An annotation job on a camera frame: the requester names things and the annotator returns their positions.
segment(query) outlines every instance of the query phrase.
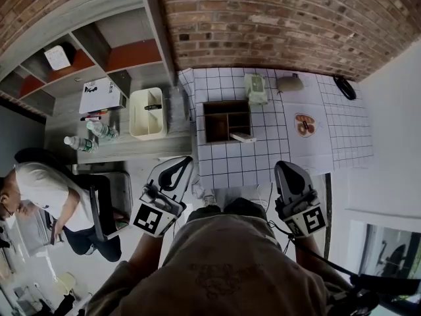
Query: red brick wall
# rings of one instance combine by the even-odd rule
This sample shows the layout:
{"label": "red brick wall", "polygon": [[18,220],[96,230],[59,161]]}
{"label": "red brick wall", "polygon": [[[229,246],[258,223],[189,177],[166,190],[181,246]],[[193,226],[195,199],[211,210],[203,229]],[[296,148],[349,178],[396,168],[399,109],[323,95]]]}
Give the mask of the red brick wall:
{"label": "red brick wall", "polygon": [[[68,0],[0,0],[0,53]],[[162,0],[174,58],[361,80],[421,33],[421,0]]]}

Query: white box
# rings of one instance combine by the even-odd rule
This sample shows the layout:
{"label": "white box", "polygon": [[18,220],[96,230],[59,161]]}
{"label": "white box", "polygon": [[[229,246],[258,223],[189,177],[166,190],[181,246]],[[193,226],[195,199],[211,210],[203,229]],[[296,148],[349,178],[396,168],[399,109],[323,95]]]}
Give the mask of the white box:
{"label": "white box", "polygon": [[84,84],[79,113],[125,108],[126,102],[120,89],[108,77],[104,77]]}

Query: plastic bottle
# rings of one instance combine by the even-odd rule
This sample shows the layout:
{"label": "plastic bottle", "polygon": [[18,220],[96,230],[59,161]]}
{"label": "plastic bottle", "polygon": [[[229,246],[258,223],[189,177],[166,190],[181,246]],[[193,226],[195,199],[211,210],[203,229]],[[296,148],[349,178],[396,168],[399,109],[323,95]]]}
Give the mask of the plastic bottle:
{"label": "plastic bottle", "polygon": [[92,131],[94,135],[106,140],[115,140],[118,137],[118,131],[102,122],[87,122],[86,127]]}
{"label": "plastic bottle", "polygon": [[94,142],[93,140],[87,140],[86,138],[81,138],[77,136],[66,137],[64,139],[64,143],[66,145],[69,145],[72,149],[79,150],[79,151],[92,153],[98,150],[97,142]]}

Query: black mouse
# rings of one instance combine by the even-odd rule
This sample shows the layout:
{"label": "black mouse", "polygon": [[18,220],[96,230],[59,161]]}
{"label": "black mouse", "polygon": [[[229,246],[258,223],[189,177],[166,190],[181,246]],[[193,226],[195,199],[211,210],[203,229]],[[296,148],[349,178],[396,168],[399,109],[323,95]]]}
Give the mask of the black mouse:
{"label": "black mouse", "polygon": [[343,95],[352,101],[353,99],[357,98],[357,94],[355,93],[354,88],[346,81],[346,79],[343,76],[334,76],[334,81],[343,93]]}

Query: desk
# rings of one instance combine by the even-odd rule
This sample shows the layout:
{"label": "desk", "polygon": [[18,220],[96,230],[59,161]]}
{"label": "desk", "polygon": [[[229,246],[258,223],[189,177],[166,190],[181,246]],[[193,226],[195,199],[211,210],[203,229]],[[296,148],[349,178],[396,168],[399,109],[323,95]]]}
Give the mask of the desk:
{"label": "desk", "polygon": [[54,114],[45,125],[45,149],[53,152],[66,164],[106,163],[130,159],[152,159],[191,154],[190,124],[184,113],[184,101],[177,88],[163,90],[167,105],[168,134],[159,140],[141,141],[129,132],[129,102],[125,109],[109,111],[101,122],[117,128],[120,136],[115,141],[99,140],[94,153],[74,151],[64,144],[65,136],[93,138],[79,113],[81,93],[56,98]]}
{"label": "desk", "polygon": [[[252,105],[255,143],[207,144],[203,103],[246,99],[244,75],[265,77],[267,105]],[[274,182],[274,166],[291,161],[311,175],[365,167],[373,158],[371,129],[359,85],[349,101],[330,76],[296,72],[304,88],[278,93],[276,79],[294,72],[265,68],[202,68],[179,72],[195,119],[203,188]],[[303,121],[311,123],[307,131]]]}

